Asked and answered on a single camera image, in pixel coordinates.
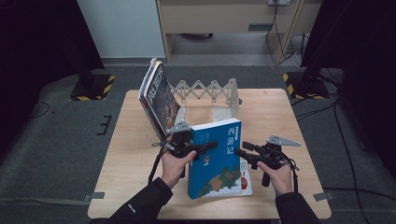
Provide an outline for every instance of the blue book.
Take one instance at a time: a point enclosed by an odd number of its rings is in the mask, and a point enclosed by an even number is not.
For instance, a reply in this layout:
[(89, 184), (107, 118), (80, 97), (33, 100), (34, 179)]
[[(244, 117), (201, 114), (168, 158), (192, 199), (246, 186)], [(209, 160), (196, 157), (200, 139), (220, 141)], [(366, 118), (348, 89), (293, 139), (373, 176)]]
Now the blue book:
[(200, 155), (198, 161), (189, 163), (188, 194), (197, 199), (207, 195), (239, 194), (240, 158), (235, 149), (241, 144), (239, 119), (225, 119), (192, 126), (192, 143), (200, 145), (217, 141), (217, 146)]

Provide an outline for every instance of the person's right hand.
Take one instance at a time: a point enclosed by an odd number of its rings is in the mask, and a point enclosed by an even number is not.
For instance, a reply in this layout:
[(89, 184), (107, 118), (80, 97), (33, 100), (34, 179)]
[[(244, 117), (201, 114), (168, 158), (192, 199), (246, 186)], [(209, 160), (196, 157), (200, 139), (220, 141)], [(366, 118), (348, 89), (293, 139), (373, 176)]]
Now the person's right hand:
[(265, 173), (270, 176), (276, 196), (293, 192), (291, 187), (291, 169), (288, 164), (283, 165), (277, 170), (269, 168), (261, 161), (257, 162), (257, 166), (259, 166)]

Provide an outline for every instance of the black jacket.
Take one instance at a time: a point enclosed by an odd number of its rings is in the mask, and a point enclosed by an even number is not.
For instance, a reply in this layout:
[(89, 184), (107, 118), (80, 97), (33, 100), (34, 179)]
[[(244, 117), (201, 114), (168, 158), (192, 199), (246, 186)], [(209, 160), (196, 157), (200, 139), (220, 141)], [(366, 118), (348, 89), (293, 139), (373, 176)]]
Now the black jacket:
[[(168, 203), (172, 195), (168, 186), (157, 178), (121, 206), (107, 223), (155, 223), (161, 208)], [(282, 224), (320, 223), (299, 193), (287, 193), (276, 197), (276, 208)]]

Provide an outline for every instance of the magazine cover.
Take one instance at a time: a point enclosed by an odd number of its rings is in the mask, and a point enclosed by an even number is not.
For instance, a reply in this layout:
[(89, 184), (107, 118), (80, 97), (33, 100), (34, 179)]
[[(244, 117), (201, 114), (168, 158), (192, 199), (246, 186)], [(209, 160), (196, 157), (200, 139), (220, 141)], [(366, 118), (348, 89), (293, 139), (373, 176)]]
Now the magazine cover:
[(239, 119), (225, 119), (191, 127), (194, 145), (217, 141), (218, 146), (189, 163), (190, 198), (241, 195), (241, 164), (234, 152), (240, 148), (241, 125)]
[(153, 119), (151, 124), (158, 137), (163, 140), (166, 136), (166, 130), (175, 125), (180, 105), (169, 87), (162, 62), (152, 61), (152, 65), (148, 69), (148, 76), (145, 79), (143, 81), (144, 87), (141, 87), (142, 106), (147, 111), (148, 119)]

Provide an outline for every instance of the black stand base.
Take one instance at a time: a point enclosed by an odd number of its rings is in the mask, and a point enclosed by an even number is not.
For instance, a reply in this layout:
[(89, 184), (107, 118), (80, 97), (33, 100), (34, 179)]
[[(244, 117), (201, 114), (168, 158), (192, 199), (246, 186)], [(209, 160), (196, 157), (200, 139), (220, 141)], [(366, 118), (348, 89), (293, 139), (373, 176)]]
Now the black stand base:
[(329, 98), (326, 86), (319, 79), (313, 85), (307, 86), (302, 82), (303, 72), (288, 72), (283, 76), (291, 98)]
[(86, 88), (78, 80), (75, 88), (70, 94), (71, 101), (103, 100), (110, 91), (113, 79), (112, 75), (93, 75), (95, 79), (94, 88)]

